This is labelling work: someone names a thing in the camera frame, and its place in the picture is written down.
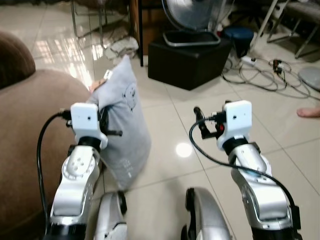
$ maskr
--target floor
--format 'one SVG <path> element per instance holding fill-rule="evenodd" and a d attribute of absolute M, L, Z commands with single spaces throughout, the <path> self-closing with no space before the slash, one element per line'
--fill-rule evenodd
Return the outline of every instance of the floor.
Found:
<path fill-rule="evenodd" d="M 78 29 L 84 32 L 97 25 L 97 16 L 77 16 L 76 22 Z M 112 67 L 97 44 L 97 35 L 75 38 L 68 4 L 0 7 L 0 27 L 23 40 L 38 69 L 67 72 L 89 86 Z M 267 60 L 281 58 L 297 62 L 290 43 L 267 44 L 266 36 L 250 54 Z M 320 61 L 291 66 L 297 73 L 311 65 L 319 67 Z M 297 108 L 314 107 L 318 101 L 286 97 L 248 85 L 229 84 L 220 77 L 186 91 L 149 79 L 148 69 L 140 67 L 138 59 L 132 60 L 132 67 L 152 137 L 152 150 L 144 171 L 126 193 L 128 211 L 125 220 L 129 239 L 180 239 L 181 228 L 188 219 L 184 207 L 185 192 L 195 186 L 207 188 L 218 201 L 234 239 L 252 239 L 241 194 L 230 170 L 195 151 L 187 134 L 195 121 L 195 105 L 208 115 L 219 111 L 225 100 L 239 99 L 252 102 L 251 139 L 259 144 L 271 162 L 273 175 L 289 189 L 300 206 L 303 239 L 320 239 L 320 120 L 302 119 L 296 115 Z M 258 76 L 255 82 L 260 81 L 263 79 Z M 227 160 L 225 153 L 217 149 L 215 140 L 202 141 L 199 134 L 195 140 L 210 155 Z M 179 146 L 189 150 L 189 154 L 181 155 Z M 113 189 L 115 183 L 105 171 L 94 194 L 88 240 L 93 239 L 100 197 Z"/>

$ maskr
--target fan base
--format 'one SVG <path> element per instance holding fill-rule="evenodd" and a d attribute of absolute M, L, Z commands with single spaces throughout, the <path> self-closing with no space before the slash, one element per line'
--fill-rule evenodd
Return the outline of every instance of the fan base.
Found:
<path fill-rule="evenodd" d="M 213 32 L 201 31 L 188 33 L 185 31 L 167 31 L 163 33 L 165 43 L 173 48 L 215 46 L 220 44 L 221 39 Z"/>

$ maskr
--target brown sofa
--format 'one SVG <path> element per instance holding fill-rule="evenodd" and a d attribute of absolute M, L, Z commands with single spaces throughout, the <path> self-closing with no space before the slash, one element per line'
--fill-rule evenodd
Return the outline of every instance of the brown sofa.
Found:
<path fill-rule="evenodd" d="M 60 108 L 89 97 L 75 78 L 36 70 L 27 47 L 0 30 L 0 239 L 33 240 L 43 233 L 36 148 L 45 121 Z M 74 136 L 62 119 L 48 127 L 42 142 L 47 201 L 59 184 L 61 166 Z"/>

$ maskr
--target black box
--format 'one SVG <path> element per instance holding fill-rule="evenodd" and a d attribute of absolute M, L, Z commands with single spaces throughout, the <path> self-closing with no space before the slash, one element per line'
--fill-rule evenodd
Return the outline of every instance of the black box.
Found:
<path fill-rule="evenodd" d="M 148 77 L 192 90 L 218 77 L 228 59 L 231 41 L 217 46 L 170 47 L 163 37 L 148 46 Z"/>

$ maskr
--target human foot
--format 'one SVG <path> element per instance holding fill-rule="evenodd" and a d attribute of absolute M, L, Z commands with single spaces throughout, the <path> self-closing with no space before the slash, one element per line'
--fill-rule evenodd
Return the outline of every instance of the human foot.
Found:
<path fill-rule="evenodd" d="M 320 106 L 299 108 L 296 113 L 302 118 L 320 118 Z"/>

